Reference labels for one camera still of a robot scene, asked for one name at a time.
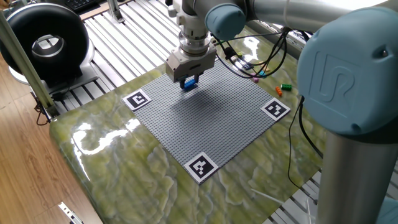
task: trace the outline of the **wooden floor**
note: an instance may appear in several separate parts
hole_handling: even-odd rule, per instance
[[[84,223],[101,223],[52,144],[49,125],[36,125],[29,91],[13,79],[0,55],[0,223],[67,224],[60,202]]]

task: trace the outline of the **table surface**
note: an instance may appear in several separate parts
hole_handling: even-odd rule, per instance
[[[240,35],[250,34],[246,28]],[[267,58],[272,48],[270,42],[254,37],[232,44],[253,63]],[[271,69],[281,57],[282,52]],[[278,97],[292,111],[202,185],[121,101],[161,76],[164,65],[55,118],[50,134],[104,223],[262,223],[280,205],[251,189],[283,201],[297,190],[287,178],[288,129],[300,98],[296,69],[296,59],[288,55],[278,72],[258,83],[274,97],[276,86],[292,84],[291,92]],[[324,149],[325,130],[306,111],[303,123],[314,143]],[[298,121],[292,126],[292,145],[290,175],[301,185],[322,162]]]

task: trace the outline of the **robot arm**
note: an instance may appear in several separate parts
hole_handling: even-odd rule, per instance
[[[183,87],[186,78],[194,75],[198,81],[214,65],[208,30],[229,40],[246,21],[259,19],[315,32],[300,55],[297,77],[307,111],[332,133],[323,160],[316,223],[374,224],[398,156],[398,14],[381,7],[351,12],[357,8],[327,1],[333,2],[179,1],[169,9],[182,32],[180,46],[167,61],[167,73]],[[363,2],[366,5],[360,7],[383,1],[356,3]],[[384,6],[397,9],[396,3]]]
[[[169,15],[177,17],[182,26],[180,46],[167,59],[166,72],[173,82],[199,75],[214,66],[216,49],[208,32],[221,40],[239,34],[247,21],[261,21],[289,26],[293,29],[315,32],[326,23],[347,14],[351,9],[327,2],[281,0],[174,0]]]

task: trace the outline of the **silver bracket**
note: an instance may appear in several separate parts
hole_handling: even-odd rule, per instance
[[[63,202],[61,202],[58,207],[60,207],[61,210],[70,219],[70,224],[84,224],[82,220],[80,220],[79,217],[77,217],[77,215],[73,211],[71,211]]]
[[[124,18],[120,12],[117,0],[108,0],[108,4],[109,4],[109,13],[111,14],[112,18],[116,20],[118,23],[124,22]]]

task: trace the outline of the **gray lego baseplate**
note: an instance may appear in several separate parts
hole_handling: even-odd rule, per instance
[[[219,61],[190,91],[166,74],[141,90],[124,102],[199,184],[275,123],[261,110],[273,97]]]

